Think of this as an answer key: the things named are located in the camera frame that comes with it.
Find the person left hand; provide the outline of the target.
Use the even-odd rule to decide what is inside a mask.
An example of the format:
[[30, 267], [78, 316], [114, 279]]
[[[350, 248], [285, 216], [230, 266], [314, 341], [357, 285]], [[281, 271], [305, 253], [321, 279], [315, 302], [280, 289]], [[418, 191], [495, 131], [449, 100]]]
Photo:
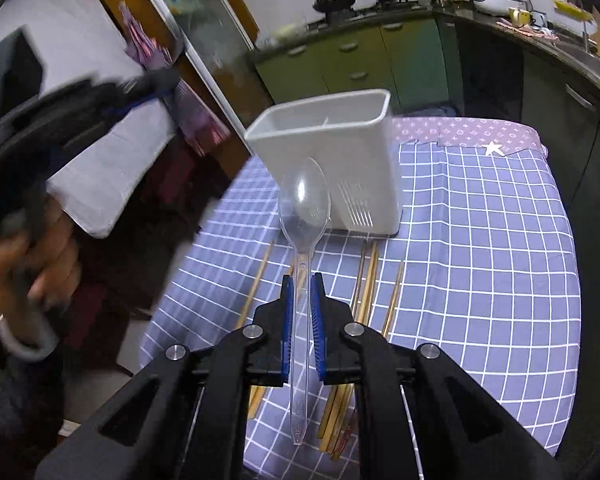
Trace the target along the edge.
[[26, 231], [0, 238], [0, 327], [31, 349], [43, 345], [43, 313], [68, 304], [79, 285], [72, 230], [58, 201], [47, 197], [43, 233], [35, 242]]

